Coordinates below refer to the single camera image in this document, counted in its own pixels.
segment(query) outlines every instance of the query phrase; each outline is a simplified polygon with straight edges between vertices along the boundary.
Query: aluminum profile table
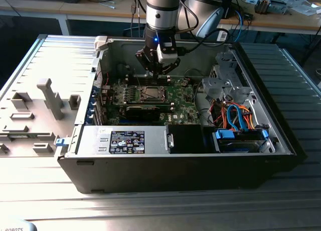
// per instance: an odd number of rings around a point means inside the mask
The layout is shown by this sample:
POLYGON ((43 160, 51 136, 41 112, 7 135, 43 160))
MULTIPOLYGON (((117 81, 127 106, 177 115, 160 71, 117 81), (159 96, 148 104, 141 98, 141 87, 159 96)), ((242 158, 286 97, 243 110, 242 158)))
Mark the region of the aluminum profile table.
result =
MULTIPOLYGON (((67 48, 74 53, 93 54, 93 41, 94 38, 86 37, 38 38, 0 92, 0 107, 6 100, 4 96, 19 85, 17 82, 23 73, 27 69, 30 74, 34 71, 28 67, 37 62, 36 58, 50 62, 53 55, 67 48)), ((66 55, 64 64, 72 66, 77 59, 83 60, 66 55)), ((43 71, 44 76, 52 77, 51 68, 43 71)), ((69 94, 61 90, 62 99, 69 94)), ((14 215, 30 220, 40 231, 321 228, 320 148, 312 148, 306 161, 293 171, 279 173, 255 190, 123 194, 81 194, 53 154, 29 155, 27 151, 19 156, 0 158, 0 207, 3 217, 14 215)))

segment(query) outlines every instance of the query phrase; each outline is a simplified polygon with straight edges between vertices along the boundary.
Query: power supply label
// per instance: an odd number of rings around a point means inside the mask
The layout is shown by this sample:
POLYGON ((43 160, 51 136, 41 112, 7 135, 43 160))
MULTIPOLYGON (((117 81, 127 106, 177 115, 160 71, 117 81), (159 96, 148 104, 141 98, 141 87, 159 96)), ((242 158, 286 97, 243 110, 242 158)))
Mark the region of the power supply label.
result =
POLYGON ((144 154, 145 133, 134 132, 111 132, 109 152, 111 154, 144 154))

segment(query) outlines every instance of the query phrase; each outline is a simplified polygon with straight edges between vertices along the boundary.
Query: desk leg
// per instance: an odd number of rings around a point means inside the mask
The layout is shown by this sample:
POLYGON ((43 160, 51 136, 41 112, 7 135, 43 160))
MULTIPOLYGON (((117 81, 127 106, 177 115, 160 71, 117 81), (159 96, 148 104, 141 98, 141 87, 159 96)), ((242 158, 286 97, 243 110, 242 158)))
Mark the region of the desk leg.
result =
POLYGON ((57 20, 59 21, 62 35, 70 35, 71 31, 66 15, 60 15, 57 20))
POLYGON ((303 67, 306 63, 306 61, 308 60, 308 58, 311 56, 311 54, 318 48, 318 46, 320 45, 321 43, 321 38, 319 38, 316 43, 310 47, 307 51, 307 53, 304 55, 304 57, 302 58, 301 62, 300 62, 300 65, 301 67, 303 67))

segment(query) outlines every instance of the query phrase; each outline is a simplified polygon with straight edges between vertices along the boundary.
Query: workbench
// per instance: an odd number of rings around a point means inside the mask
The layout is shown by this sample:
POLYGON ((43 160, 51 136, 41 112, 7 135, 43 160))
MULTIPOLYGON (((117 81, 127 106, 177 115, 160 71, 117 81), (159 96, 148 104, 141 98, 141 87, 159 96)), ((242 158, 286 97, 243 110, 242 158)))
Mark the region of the workbench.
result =
MULTIPOLYGON (((96 56, 94 40, 39 36, 0 91, 0 117, 8 112, 9 96, 15 91, 43 101, 35 84, 38 78, 51 78, 53 91, 62 100, 70 94, 82 96, 79 86, 86 86, 84 76, 96 56)), ((75 118, 72 112, 68 116, 71 121, 75 118)), ((49 115, 43 131, 52 130, 48 124, 52 121, 49 115)), ((64 131, 55 134, 63 136, 64 131)), ((0 154, 0 208, 2 217, 30 220, 38 231, 317 230, 321 227, 321 141, 309 140, 308 146, 303 164, 276 174, 257 189, 113 194, 79 193, 54 152, 15 149, 16 155, 0 154)))
MULTIPOLYGON (((132 0, 115 0, 115 9, 87 0, 81 0, 77 4, 31 0, 7 1, 22 17, 57 19, 63 35, 70 35, 68 20, 125 23, 130 23, 131 21, 130 7, 132 0)), ((141 2, 146 6, 146 0, 141 0, 141 2)), ((245 11, 254 15, 249 30, 314 35, 321 25, 321 15, 305 16, 293 10, 289 10, 285 15, 259 15, 254 12, 254 5, 246 4, 242 0, 239 0, 239 3, 245 11)), ((13 11, 5 0, 0 0, 0 15, 17 16, 17 13, 13 11)), ((142 11, 140 17, 140 22, 146 23, 145 14, 142 13, 142 11)), ((138 23, 137 15, 134 16, 134 23, 138 23)), ((237 24, 238 20, 236 17, 232 17, 221 20, 219 27, 231 29, 235 28, 237 24)))

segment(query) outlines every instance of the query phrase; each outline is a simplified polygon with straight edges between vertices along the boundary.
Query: wire bundle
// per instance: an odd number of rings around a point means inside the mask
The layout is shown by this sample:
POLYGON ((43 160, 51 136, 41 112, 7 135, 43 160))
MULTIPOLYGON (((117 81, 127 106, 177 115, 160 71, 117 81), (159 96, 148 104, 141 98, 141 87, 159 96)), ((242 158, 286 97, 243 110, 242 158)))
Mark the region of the wire bundle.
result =
MULTIPOLYGON (((214 108, 214 105, 211 106, 211 108, 209 109, 209 112, 212 112, 213 108, 214 108)), ((238 128, 235 125, 237 117, 238 117, 238 120, 239 120, 240 127, 242 129, 245 129, 245 130, 247 128, 250 129, 250 130, 255 129, 255 127, 253 125, 253 121, 252 121, 252 113, 249 111, 249 109, 247 109, 243 105, 239 105, 239 104, 234 103, 234 102, 227 102, 225 104, 222 104, 221 115, 219 115, 213 121, 213 124, 215 126, 222 127, 224 129, 226 129, 228 127, 228 125, 230 125, 230 127, 231 127, 230 130, 238 131, 238 128), (231 111, 237 111, 237 116, 234 118, 233 121, 230 118, 230 112, 231 111)))

